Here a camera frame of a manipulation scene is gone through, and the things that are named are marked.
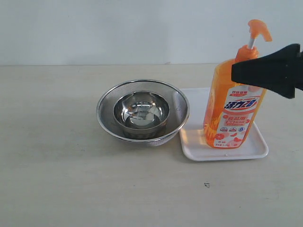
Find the orange pump soap bottle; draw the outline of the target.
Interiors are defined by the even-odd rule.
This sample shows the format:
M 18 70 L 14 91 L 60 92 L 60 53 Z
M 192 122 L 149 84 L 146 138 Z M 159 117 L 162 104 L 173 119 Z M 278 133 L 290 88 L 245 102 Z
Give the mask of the orange pump soap bottle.
M 203 122 L 204 136 L 212 148 L 238 148 L 246 140 L 260 104 L 264 88 L 231 80 L 232 66 L 258 57 L 255 39 L 262 35 L 266 42 L 272 37 L 267 25 L 257 19 L 248 22 L 250 41 L 242 46 L 234 59 L 216 66 Z

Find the small stainless steel bowl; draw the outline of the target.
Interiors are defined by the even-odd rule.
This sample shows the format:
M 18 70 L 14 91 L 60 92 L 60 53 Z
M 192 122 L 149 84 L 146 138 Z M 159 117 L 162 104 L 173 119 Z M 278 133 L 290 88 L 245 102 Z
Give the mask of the small stainless steel bowl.
M 170 106 L 154 92 L 141 90 L 119 98 L 113 108 L 115 121 L 125 129 L 143 131 L 166 124 Z

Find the stainless steel mesh colander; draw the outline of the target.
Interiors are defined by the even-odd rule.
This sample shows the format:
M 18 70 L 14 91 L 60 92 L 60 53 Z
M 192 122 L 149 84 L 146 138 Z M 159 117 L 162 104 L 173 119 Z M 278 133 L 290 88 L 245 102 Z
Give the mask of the stainless steel mesh colander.
M 100 126 L 118 140 L 160 146 L 177 135 L 190 105 L 177 87 L 159 80 L 136 79 L 108 90 L 98 101 Z

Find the white plastic tray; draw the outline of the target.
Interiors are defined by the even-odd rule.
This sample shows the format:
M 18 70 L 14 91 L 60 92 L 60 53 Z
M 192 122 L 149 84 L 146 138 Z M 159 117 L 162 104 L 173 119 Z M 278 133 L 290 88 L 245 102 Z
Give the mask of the white plastic tray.
M 184 155 L 193 161 L 223 161 L 264 158 L 269 152 L 257 125 L 253 123 L 245 142 L 234 149 L 212 148 L 207 145 L 203 131 L 202 114 L 205 113 L 210 88 L 183 88 L 189 101 L 188 121 L 180 130 L 180 140 Z

